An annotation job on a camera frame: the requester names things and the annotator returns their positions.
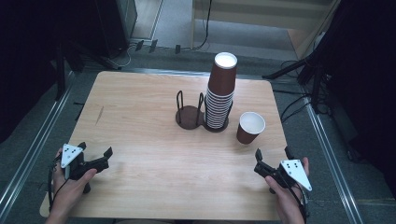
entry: paper cup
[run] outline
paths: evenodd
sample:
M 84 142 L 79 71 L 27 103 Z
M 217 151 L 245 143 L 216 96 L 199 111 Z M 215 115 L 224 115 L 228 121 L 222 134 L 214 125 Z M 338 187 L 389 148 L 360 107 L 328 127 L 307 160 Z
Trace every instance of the paper cup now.
M 216 55 L 207 87 L 218 96 L 227 96 L 235 89 L 236 57 L 229 52 Z
M 239 119 L 236 138 L 242 144 L 250 144 L 265 129 L 265 120 L 255 112 L 246 112 Z

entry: gray floor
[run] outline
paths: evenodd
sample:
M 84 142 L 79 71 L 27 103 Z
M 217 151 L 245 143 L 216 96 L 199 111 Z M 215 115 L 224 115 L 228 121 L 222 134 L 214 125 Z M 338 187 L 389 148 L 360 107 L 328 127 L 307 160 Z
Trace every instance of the gray floor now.
M 238 58 L 238 77 L 261 79 L 261 75 L 271 74 L 279 70 L 285 61 L 295 60 L 295 54 L 287 36 L 282 29 L 270 27 L 249 26 L 254 35 L 243 36 L 238 30 L 244 30 L 243 25 L 221 24 L 210 22 L 209 44 L 201 51 L 182 51 L 174 53 L 174 46 L 190 45 L 190 19 L 188 10 L 177 9 L 188 7 L 190 1 L 165 0 L 162 14 L 155 30 L 153 39 L 158 39 L 158 46 L 154 52 L 149 53 L 149 47 L 143 47 L 140 51 L 131 48 L 127 53 L 114 59 L 114 62 L 128 65 L 122 67 L 122 71 L 145 71 L 158 72 L 163 70 L 193 71 L 208 75 L 214 56 L 220 51 L 230 51 Z M 196 40 L 200 39 L 203 27 L 201 21 L 196 21 Z M 254 41 L 246 41 L 248 37 L 256 38 Z M 59 117 L 54 122 L 51 132 L 41 147 L 32 170 L 24 182 L 13 206 L 7 213 L 5 223 L 43 223 L 44 218 L 38 214 L 38 208 L 44 200 L 46 193 L 48 163 L 54 156 L 57 148 L 67 143 L 76 125 L 76 117 L 81 105 L 84 103 L 91 86 L 99 71 L 104 70 L 101 65 L 89 62 L 84 71 L 74 74 L 75 81 L 70 88 L 68 98 L 64 101 L 64 107 Z M 272 81 L 274 90 L 300 91 L 301 87 L 296 84 L 296 74 L 290 73 L 275 81 Z M 38 104 L 20 123 L 17 130 L 0 144 L 3 160 L 0 163 L 0 188 L 5 190 L 10 180 L 16 174 L 19 164 L 24 156 L 29 154 L 29 148 L 35 142 L 35 136 L 40 131 L 48 113 L 54 106 L 56 87 L 50 89 L 40 99 Z M 298 98 L 298 95 L 275 92 L 276 102 L 281 114 L 285 108 Z M 295 105 L 288 112 L 299 108 L 303 102 Z M 392 198 L 382 175 L 368 163 L 354 163 L 347 158 L 347 146 L 337 131 L 331 117 L 327 115 L 315 115 L 320 121 L 324 137 L 329 145 L 323 146 L 323 134 L 320 135 L 315 128 L 309 107 L 296 114 L 283 123 L 288 145 L 293 149 L 297 158 L 306 156 L 310 160 L 310 180 L 313 191 L 309 194 L 310 218 L 308 223 L 394 223 L 396 220 L 396 202 Z M 329 154 L 336 158 L 335 166 L 342 171 L 335 174 L 332 170 L 334 164 L 328 161 Z M 348 216 L 346 204 L 350 200 L 342 198 L 345 193 L 339 189 L 337 183 L 345 180 L 346 186 L 351 191 L 352 202 L 356 203 L 360 218 L 353 220 Z M 69 223 L 112 223 L 112 219 L 71 218 Z

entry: hand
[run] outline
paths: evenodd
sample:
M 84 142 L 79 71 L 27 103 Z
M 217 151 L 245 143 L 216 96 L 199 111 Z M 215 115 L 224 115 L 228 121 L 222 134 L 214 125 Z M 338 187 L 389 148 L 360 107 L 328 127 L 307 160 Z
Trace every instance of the hand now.
M 58 157 L 61 152 L 62 149 L 59 149 L 56 157 Z M 80 200 L 85 185 L 95 176 L 96 172 L 95 169 L 91 169 L 79 180 L 69 179 L 64 184 L 64 173 L 60 163 L 57 162 L 56 169 L 52 173 L 53 192 L 57 193 L 46 223 L 66 222 L 70 211 Z
M 309 161 L 308 158 L 303 158 L 304 170 L 306 175 L 309 175 Z M 265 177 L 265 182 L 276 193 L 276 210 L 280 219 L 285 224 L 303 223 L 303 215 L 300 212 L 299 204 L 288 189 L 282 188 L 271 176 Z M 302 197 L 300 189 L 296 186 L 291 188 L 298 198 Z

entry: cable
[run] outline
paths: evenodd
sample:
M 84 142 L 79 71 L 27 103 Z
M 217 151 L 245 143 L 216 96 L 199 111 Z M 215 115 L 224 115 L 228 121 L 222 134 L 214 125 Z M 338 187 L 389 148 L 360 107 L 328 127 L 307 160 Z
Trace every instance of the cable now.
M 295 110 L 294 112 L 292 112 L 290 115 L 288 115 L 288 116 L 285 117 L 284 119 L 281 119 L 281 122 L 283 123 L 283 122 L 285 122 L 287 119 L 289 119 L 291 116 L 294 116 L 294 115 L 300 113 L 300 112 L 301 112 L 307 105 L 309 105 L 309 104 L 311 104 L 311 103 L 309 102 L 309 103 L 304 104 L 302 107 L 300 107 L 299 109 Z
M 291 102 L 291 104 L 289 104 L 286 109 L 283 111 L 283 113 L 280 115 L 280 119 L 283 120 L 283 116 L 285 115 L 286 111 L 294 104 L 296 104 L 297 102 L 299 102 L 301 99 L 305 98 L 307 95 L 304 94 L 302 96 L 300 96 L 297 100 Z
M 52 198 L 52 173 L 56 171 L 56 163 L 61 160 L 62 154 L 60 154 L 58 157 L 56 157 L 53 161 L 52 164 L 49 166 L 49 179 L 48 179 L 48 193 L 49 193 L 49 211 L 52 209 L 53 202 L 55 201 L 56 195 L 58 194 L 59 190 L 64 187 L 64 185 L 67 183 L 69 180 L 68 178 L 64 181 L 64 183 L 61 185 L 61 187 L 55 192 L 53 198 Z
M 283 69 L 283 65 L 284 65 L 285 63 L 296 63 L 296 62 L 297 62 L 296 60 L 288 60 L 288 61 L 285 61 L 285 62 L 283 62 L 283 63 L 280 65 L 280 69 Z M 297 75 L 297 77 L 298 77 L 300 74 L 297 72 L 297 69 L 294 69 L 294 71 L 296 72 L 296 75 Z M 289 73 L 287 73 L 286 76 L 288 76 L 288 77 L 295 77 L 295 76 L 290 75 Z
M 201 9 L 202 9 L 202 14 L 204 16 L 204 1 L 201 1 Z M 204 27 L 204 30 L 206 30 L 205 20 L 202 20 L 202 25 Z M 204 50 L 204 52 L 207 52 L 209 50 L 209 48 L 210 48 L 210 43 L 206 41 L 206 44 L 207 44 L 207 48 Z
M 302 93 L 302 92 L 297 92 L 297 91 L 281 91 L 281 90 L 273 90 L 273 92 L 279 92 L 279 93 L 287 93 L 287 94 L 295 94 L 295 95 L 311 95 L 311 93 Z
M 210 2 L 209 2 L 209 10 L 207 11 L 205 40 L 204 40 L 204 42 L 200 46 L 192 48 L 192 49 L 190 49 L 190 48 L 182 48 L 182 49 L 198 50 L 206 43 L 207 37 L 209 36 L 209 19 L 210 19 L 210 11 L 211 11 L 211 9 L 212 9 L 212 0 L 210 0 Z
M 301 186 L 300 186 L 299 184 L 297 184 L 296 187 L 300 190 L 301 195 L 302 195 L 302 198 L 303 198 L 303 205 L 304 205 L 305 216 L 306 216 L 306 217 L 309 217 L 310 214 L 309 214 L 309 210 L 308 210 L 308 201 L 307 201 L 308 198 L 309 198 L 309 195 L 307 195 L 307 194 L 308 194 L 307 192 L 304 192 L 304 191 L 303 191 L 303 189 L 301 188 Z
M 118 66 L 118 67 L 125 67 L 126 65 L 128 65 L 130 62 L 131 62 L 131 60 L 132 60 L 132 57 L 131 57 L 131 54 L 129 53 L 129 49 L 131 49 L 132 47 L 134 47 L 134 46 L 136 46 L 137 44 L 136 43 L 133 43 L 132 45 L 130 45 L 129 47 L 128 47 L 128 49 L 126 50 L 126 53 L 128 54 L 128 63 L 126 63 L 126 64 L 117 64 L 117 63 L 115 63 L 115 62 L 113 62 L 111 59 L 107 59 L 109 62 L 111 62 L 111 63 L 113 63 L 114 65 L 116 65 L 116 66 Z
M 299 205 L 300 208 L 300 212 L 301 215 L 303 216 L 304 219 L 304 223 L 306 223 L 306 212 L 305 212 L 305 203 L 302 204 L 300 199 L 297 197 L 296 193 L 294 192 L 294 190 L 292 189 L 292 187 L 288 184 L 288 182 L 285 180 L 285 178 L 283 177 L 282 174 L 278 174 L 280 176 L 280 178 L 282 179 L 282 181 L 286 184 L 286 186 L 288 187 L 288 190 L 290 191 L 291 195 L 293 195 L 294 199 L 297 201 L 297 204 Z

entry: table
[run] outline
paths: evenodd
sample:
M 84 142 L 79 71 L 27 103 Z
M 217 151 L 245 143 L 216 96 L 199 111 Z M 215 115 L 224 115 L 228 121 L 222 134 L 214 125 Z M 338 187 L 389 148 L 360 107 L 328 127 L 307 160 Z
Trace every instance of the table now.
M 278 219 L 275 196 L 253 169 L 255 151 L 273 167 L 287 145 L 271 84 L 237 79 L 229 125 L 221 133 L 176 123 L 177 92 L 198 105 L 208 77 L 101 72 L 69 144 L 86 142 L 86 161 L 113 148 L 109 168 L 92 181 L 73 217 Z M 250 145 L 236 140 L 238 119 L 255 111 L 266 129 Z M 48 215 L 48 199 L 41 208 Z

